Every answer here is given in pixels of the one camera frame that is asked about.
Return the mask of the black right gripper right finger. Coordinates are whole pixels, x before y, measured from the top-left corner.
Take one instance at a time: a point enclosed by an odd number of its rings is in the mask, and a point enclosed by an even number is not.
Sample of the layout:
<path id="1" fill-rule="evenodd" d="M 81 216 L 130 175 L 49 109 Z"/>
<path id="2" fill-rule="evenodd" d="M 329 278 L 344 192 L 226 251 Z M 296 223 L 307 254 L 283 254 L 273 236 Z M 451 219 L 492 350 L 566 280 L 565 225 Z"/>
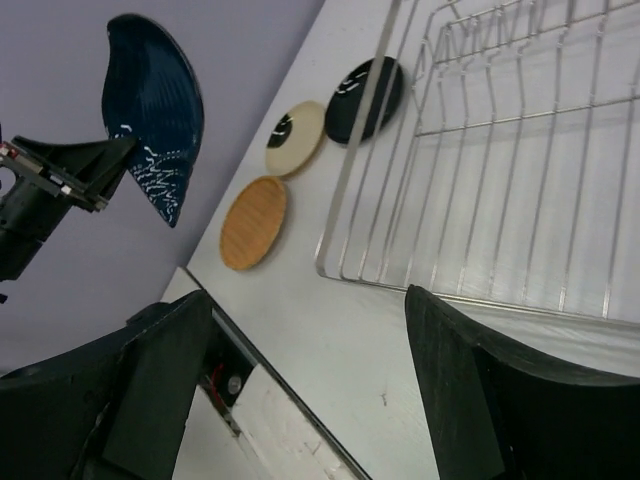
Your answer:
<path id="1" fill-rule="evenodd" d="M 417 285 L 404 311 L 440 478 L 638 478 L 638 379 L 536 350 Z"/>

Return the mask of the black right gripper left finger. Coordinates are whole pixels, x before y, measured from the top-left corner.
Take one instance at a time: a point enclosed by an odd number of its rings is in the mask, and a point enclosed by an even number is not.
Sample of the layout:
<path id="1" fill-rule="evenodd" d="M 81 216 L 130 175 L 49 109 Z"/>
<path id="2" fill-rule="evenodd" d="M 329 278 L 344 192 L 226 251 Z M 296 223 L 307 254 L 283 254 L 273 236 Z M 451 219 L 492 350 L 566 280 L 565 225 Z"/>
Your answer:
<path id="1" fill-rule="evenodd" d="M 171 478 L 212 326 L 194 291 L 3 375 L 2 478 Z"/>

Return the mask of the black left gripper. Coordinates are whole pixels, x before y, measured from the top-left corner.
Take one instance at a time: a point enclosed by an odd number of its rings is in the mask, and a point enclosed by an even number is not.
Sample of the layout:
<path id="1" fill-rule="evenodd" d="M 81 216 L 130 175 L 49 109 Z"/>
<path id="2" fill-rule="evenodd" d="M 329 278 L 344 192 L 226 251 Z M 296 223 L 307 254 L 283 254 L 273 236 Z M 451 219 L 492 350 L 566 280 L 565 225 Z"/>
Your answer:
<path id="1" fill-rule="evenodd" d="M 1 278 L 16 280 L 73 207 L 106 208 L 137 138 L 51 144 L 14 137 L 1 144 L 1 165 L 15 183 L 1 196 Z"/>

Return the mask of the dark blue patterned plate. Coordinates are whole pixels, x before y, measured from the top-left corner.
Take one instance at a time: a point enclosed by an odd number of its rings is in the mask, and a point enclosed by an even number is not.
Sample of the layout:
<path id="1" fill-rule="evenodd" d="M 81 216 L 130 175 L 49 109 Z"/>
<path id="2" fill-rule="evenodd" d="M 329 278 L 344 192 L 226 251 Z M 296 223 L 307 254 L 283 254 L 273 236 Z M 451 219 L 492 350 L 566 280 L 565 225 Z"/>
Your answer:
<path id="1" fill-rule="evenodd" d="M 201 89 L 186 54 L 156 21 L 134 13 L 107 23 L 101 112 L 111 138 L 138 139 L 129 172 L 161 218 L 178 223 L 204 134 Z"/>

